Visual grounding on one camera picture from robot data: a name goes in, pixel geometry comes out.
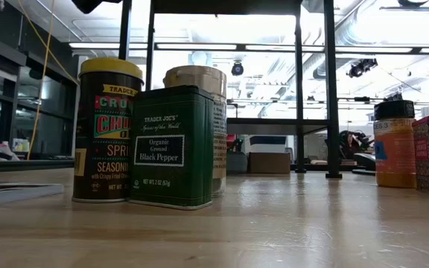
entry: green tin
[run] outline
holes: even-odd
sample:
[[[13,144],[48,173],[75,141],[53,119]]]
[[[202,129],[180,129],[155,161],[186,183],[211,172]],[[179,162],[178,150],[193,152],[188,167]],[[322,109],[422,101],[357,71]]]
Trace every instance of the green tin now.
[[[194,210],[212,203],[213,99],[196,86],[134,103],[129,201]]]

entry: cardboard box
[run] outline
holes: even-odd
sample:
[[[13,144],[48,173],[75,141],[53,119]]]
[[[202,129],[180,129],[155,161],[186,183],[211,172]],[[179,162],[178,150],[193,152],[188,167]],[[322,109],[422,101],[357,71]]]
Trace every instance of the cardboard box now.
[[[290,154],[250,153],[250,173],[290,173]]]

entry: yellow cable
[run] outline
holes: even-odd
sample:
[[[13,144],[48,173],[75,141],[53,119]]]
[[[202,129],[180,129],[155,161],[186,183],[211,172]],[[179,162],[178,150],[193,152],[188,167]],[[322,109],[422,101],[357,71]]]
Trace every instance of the yellow cable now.
[[[41,35],[39,34],[39,32],[37,31],[36,27],[34,26],[33,22],[31,21],[31,18],[29,18],[28,13],[26,12],[26,9],[24,9],[24,7],[22,6],[21,0],[18,0],[19,6],[21,7],[22,12],[24,13],[26,19],[29,22],[29,25],[31,25],[31,27],[34,30],[34,33],[36,33],[37,37],[39,37],[39,40],[41,41],[41,43],[45,46],[45,49],[49,50],[49,54],[51,55],[51,57],[54,59],[54,61],[58,64],[58,66],[64,71],[64,73],[66,73],[66,75],[71,78],[72,82],[74,82],[77,86],[79,86],[79,81],[77,81],[77,79],[73,78],[64,68],[64,66],[62,64],[60,64],[59,60],[57,60],[57,58],[54,56],[54,54],[52,54],[51,49],[49,49],[48,45],[44,42],[44,39],[41,37]],[[51,9],[51,23],[52,23],[52,17],[54,15],[54,9]]]
[[[40,108],[41,108],[41,98],[42,98],[42,88],[44,87],[45,70],[48,67],[49,46],[51,45],[52,23],[54,21],[54,3],[55,2],[56,2],[56,0],[52,0],[51,24],[50,24],[50,28],[49,28],[48,44],[45,45],[44,67],[42,67],[42,79],[41,79],[41,86],[39,88],[39,98],[37,100],[36,120],[34,121],[33,136],[31,137],[31,143],[29,144],[28,160],[31,159],[31,151],[32,151],[33,145],[34,145],[34,138],[36,137],[37,122],[39,121],[39,112],[40,112]]]

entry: wooden table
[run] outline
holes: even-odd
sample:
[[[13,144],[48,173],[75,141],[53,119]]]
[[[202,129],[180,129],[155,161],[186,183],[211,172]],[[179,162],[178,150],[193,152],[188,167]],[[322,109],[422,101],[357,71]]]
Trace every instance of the wooden table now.
[[[374,177],[234,176],[199,211],[73,203],[72,169],[0,181],[66,186],[0,205],[0,267],[429,267],[429,195]]]

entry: yellow lid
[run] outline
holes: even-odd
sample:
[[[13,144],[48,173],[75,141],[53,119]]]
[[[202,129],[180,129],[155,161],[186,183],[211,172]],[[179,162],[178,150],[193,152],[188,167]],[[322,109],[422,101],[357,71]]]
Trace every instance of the yellow lid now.
[[[119,74],[126,74],[143,80],[142,70],[135,64],[116,58],[95,58],[86,60],[80,67],[80,74],[93,71],[110,71]]]

